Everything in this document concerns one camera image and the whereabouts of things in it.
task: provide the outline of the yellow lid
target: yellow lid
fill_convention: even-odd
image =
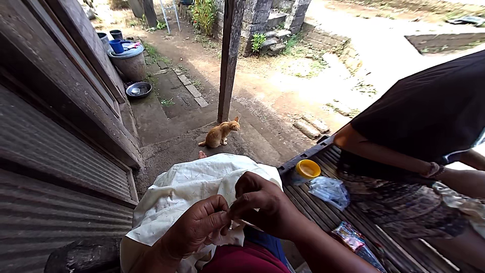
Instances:
[[[300,162],[296,164],[295,169],[297,173],[304,178],[315,178],[322,172],[320,166],[309,159],[300,160]]]

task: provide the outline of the clear plastic bag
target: clear plastic bag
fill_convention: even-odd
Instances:
[[[310,182],[309,193],[332,204],[343,211],[350,203],[349,193],[342,181],[335,178],[319,176]]]

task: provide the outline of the black shirt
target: black shirt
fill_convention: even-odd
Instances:
[[[448,164],[483,141],[485,51],[399,80],[350,124],[369,141],[427,162]],[[415,173],[342,150],[340,168],[377,179]]]

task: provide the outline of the cat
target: cat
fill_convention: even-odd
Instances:
[[[211,148],[219,147],[219,145],[227,145],[227,136],[231,131],[238,131],[239,117],[236,117],[233,121],[224,121],[212,128],[209,133],[207,133],[206,141],[199,143],[199,146],[209,146]]]

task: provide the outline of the bare foot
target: bare foot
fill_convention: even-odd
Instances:
[[[207,157],[206,153],[204,153],[203,151],[199,151],[199,157],[197,159],[202,159],[206,157]]]

